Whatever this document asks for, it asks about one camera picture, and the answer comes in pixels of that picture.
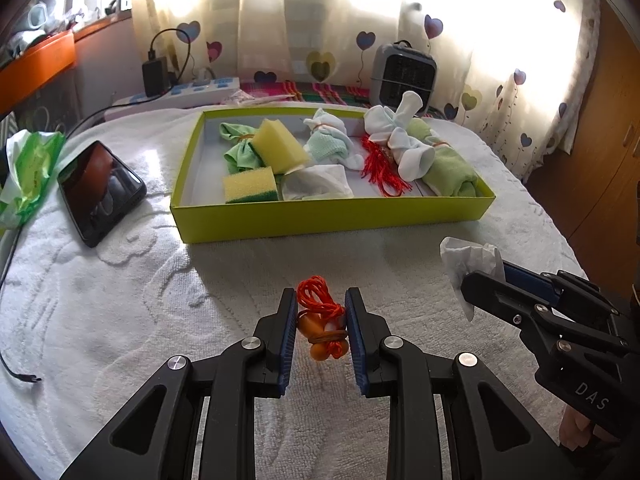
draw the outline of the green plastic bag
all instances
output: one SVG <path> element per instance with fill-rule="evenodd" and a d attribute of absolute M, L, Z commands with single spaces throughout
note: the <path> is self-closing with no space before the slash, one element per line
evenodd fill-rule
<path fill-rule="evenodd" d="M 21 130 L 6 143 L 9 175 L 0 192 L 0 229 L 23 225 L 42 204 L 65 143 L 59 132 Z"/>

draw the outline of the plaid blanket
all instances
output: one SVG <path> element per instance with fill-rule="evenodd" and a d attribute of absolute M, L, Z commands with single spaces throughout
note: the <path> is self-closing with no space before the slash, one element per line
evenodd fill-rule
<path fill-rule="evenodd" d="M 241 83 L 240 88 L 254 97 L 293 94 L 288 101 L 307 103 L 328 103 L 334 105 L 359 106 L 369 108 L 369 89 L 357 86 L 327 85 L 324 83 Z M 444 119 L 446 117 L 437 108 L 428 107 L 425 117 Z"/>

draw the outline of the yellow sponge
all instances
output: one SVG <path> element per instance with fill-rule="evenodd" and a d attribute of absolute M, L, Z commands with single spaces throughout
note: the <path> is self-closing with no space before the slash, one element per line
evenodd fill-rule
<path fill-rule="evenodd" d="M 226 176 L 225 202 L 277 202 L 278 189 L 271 168 L 242 171 Z"/>
<path fill-rule="evenodd" d="M 251 139 L 251 147 L 273 173 L 287 173 L 310 160 L 307 152 L 279 120 L 264 119 Z"/>

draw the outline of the light green towel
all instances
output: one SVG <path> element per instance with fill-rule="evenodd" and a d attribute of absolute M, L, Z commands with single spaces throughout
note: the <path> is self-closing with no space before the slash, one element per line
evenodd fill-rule
<path fill-rule="evenodd" d="M 433 134 L 431 131 L 431 127 L 418 117 L 413 117 L 409 121 L 406 132 L 414 139 L 420 140 L 420 142 L 424 142 L 424 139 L 426 139 L 427 137 L 431 137 L 431 135 Z"/>
<path fill-rule="evenodd" d="M 256 131 L 257 128 L 245 126 L 244 124 L 220 124 L 220 137 L 236 143 L 234 147 L 225 153 L 229 173 L 256 170 L 264 166 L 260 157 L 251 147 L 251 137 L 241 139 L 242 136 L 252 136 Z"/>
<path fill-rule="evenodd" d="M 343 140 L 336 139 L 318 130 L 314 131 L 309 137 L 305 145 L 305 151 L 308 151 L 316 162 L 333 156 L 347 158 L 349 155 L 349 150 Z"/>
<path fill-rule="evenodd" d="M 423 120 L 413 118 L 406 132 L 434 147 L 433 164 L 422 181 L 438 196 L 476 196 L 478 174 L 456 150 L 431 134 L 431 128 Z"/>

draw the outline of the wooden cabinet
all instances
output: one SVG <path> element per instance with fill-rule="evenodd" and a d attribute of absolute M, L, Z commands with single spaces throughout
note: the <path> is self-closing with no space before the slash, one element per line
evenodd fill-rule
<path fill-rule="evenodd" d="M 640 158 L 629 150 L 593 210 L 569 238 L 587 275 L 623 298 L 631 296 L 640 248 L 636 245 Z"/>
<path fill-rule="evenodd" d="M 640 256 L 638 130 L 640 52 L 602 0 L 598 53 L 574 150 L 546 157 L 527 189 L 568 239 L 588 277 L 624 298 Z"/>
<path fill-rule="evenodd" d="M 620 167 L 631 124 L 640 119 L 640 52 L 604 3 L 593 76 L 580 110 L 571 155 L 556 150 L 534 171 L 527 189 L 570 238 Z"/>

